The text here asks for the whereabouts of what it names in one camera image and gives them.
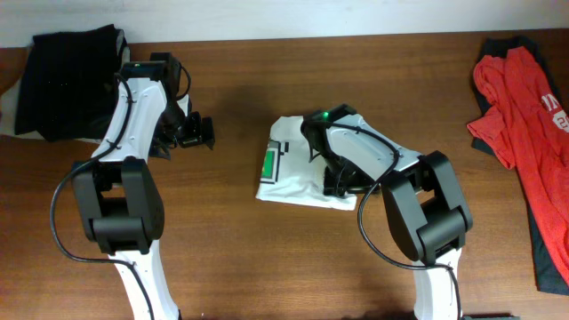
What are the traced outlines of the white t-shirt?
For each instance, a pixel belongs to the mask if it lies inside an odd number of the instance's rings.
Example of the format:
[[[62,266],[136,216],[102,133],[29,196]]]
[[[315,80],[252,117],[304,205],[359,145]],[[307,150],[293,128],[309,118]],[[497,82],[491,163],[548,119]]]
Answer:
[[[301,134],[302,122],[300,116],[282,116],[272,124],[256,198],[285,204],[354,210],[356,196],[324,194],[326,163],[321,157],[315,160],[309,157],[309,144]]]

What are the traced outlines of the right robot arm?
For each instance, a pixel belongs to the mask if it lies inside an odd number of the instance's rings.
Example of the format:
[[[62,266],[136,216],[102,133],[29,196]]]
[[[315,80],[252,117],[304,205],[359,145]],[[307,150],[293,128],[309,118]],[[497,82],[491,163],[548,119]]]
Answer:
[[[325,195],[361,195],[357,225],[366,244],[390,265],[413,272],[414,317],[464,318],[458,265],[473,218],[448,157],[396,144],[346,104],[304,116],[301,133],[311,158],[325,160]],[[375,193],[407,262],[388,257],[365,231],[365,205]]]

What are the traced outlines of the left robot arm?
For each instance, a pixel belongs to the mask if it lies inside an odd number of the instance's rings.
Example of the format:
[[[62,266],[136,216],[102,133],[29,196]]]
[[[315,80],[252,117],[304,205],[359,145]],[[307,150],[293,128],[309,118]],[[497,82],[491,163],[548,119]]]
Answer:
[[[212,119],[193,110],[180,80],[188,71],[170,53],[125,63],[116,74],[116,107],[92,157],[67,176],[86,237],[119,272],[137,319],[179,319],[160,257],[164,204],[151,157],[215,143]]]

